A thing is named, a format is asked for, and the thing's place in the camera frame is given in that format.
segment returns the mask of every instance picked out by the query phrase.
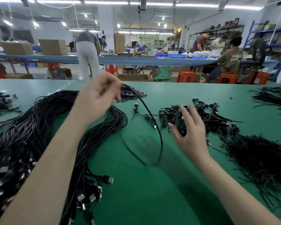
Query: man in maroon shirt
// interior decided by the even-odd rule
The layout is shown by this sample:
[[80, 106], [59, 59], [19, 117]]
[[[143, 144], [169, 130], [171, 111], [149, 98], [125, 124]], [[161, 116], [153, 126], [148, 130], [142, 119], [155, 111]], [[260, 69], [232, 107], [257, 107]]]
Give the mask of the man in maroon shirt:
[[207, 39], [209, 39], [211, 36], [213, 36], [212, 31], [208, 31], [202, 35], [200, 35], [194, 45], [193, 48], [191, 49], [191, 53], [195, 52], [195, 51], [203, 51], [205, 50], [205, 45], [207, 42]]

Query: left hand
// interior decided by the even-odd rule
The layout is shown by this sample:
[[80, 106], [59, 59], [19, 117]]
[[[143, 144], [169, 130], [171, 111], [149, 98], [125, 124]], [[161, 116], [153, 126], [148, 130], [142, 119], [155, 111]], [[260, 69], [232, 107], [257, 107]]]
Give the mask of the left hand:
[[106, 113], [114, 99], [121, 100], [121, 87], [121, 80], [108, 72], [90, 79], [80, 90], [69, 116], [87, 128]]

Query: green tabletop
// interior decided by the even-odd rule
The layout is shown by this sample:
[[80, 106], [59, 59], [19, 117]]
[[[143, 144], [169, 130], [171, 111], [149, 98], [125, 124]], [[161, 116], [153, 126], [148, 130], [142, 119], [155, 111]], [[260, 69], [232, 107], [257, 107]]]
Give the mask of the green tabletop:
[[[19, 99], [15, 105], [22, 105], [26, 111], [38, 96], [45, 96], [63, 87], [79, 90], [85, 81], [59, 80], [0, 80], [0, 90], [16, 93]], [[125, 82], [137, 90], [148, 94], [144, 102], [153, 114], [160, 108], [176, 104], [187, 104], [192, 98], [208, 103], [218, 103], [219, 114], [242, 121], [237, 126], [242, 135], [262, 134], [269, 140], [281, 142], [281, 111], [275, 106], [256, 105], [251, 101], [250, 89], [262, 85], [230, 85], [204, 83], [165, 82]], [[160, 138], [154, 129], [140, 115], [133, 120], [133, 105], [138, 103], [139, 112], [147, 113], [140, 100], [115, 103], [128, 116], [128, 125], [110, 136], [89, 161], [91, 171], [98, 175], [114, 178], [113, 184], [103, 185], [101, 202], [93, 202], [96, 225], [109, 224], [232, 224], [210, 185], [177, 148], [171, 133], [163, 129], [164, 153], [158, 167], [144, 167], [124, 147], [119, 133], [135, 154], [146, 162], [155, 162], [160, 151]], [[56, 129], [63, 119], [56, 121]], [[219, 148], [221, 141], [217, 134], [209, 133], [207, 139], [212, 147]], [[211, 156], [238, 182], [243, 175], [233, 170], [235, 164], [229, 162], [219, 151], [209, 147]], [[253, 184], [243, 187], [263, 205], [258, 189]], [[281, 209], [274, 214], [281, 219]], [[79, 212], [74, 224], [86, 224], [83, 213]]]

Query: brown shirt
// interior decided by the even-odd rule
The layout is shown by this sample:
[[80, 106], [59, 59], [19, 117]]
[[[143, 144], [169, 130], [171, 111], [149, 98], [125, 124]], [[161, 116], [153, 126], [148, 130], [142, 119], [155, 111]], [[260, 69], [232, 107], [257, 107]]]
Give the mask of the brown shirt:
[[193, 48], [191, 49], [191, 53], [193, 53], [193, 52], [195, 52], [195, 51], [199, 51], [199, 50], [198, 50], [198, 44], [201, 45], [202, 50], [204, 50], [204, 47], [205, 47], [205, 45], [206, 45], [206, 42], [207, 42], [207, 39], [205, 39], [205, 38], [203, 37], [203, 34], [200, 35], [200, 36], [196, 39], [196, 41], [195, 41], [195, 43], [194, 43], [194, 45], [193, 45]]
[[217, 59], [217, 62], [223, 63], [221, 67], [223, 73], [237, 73], [241, 58], [242, 50], [240, 48], [230, 49], [223, 53], [223, 55]]

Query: man in white shirt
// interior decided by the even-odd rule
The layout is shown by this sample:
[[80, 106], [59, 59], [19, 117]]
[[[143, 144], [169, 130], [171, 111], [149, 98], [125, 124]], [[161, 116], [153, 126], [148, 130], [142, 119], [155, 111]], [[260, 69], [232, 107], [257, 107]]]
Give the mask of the man in white shirt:
[[227, 35], [222, 35], [221, 37], [213, 40], [213, 42], [211, 43], [210, 45], [210, 51], [213, 51], [213, 50], [218, 50], [218, 49], [221, 49], [221, 48], [224, 48], [225, 46], [225, 40], [228, 38]]

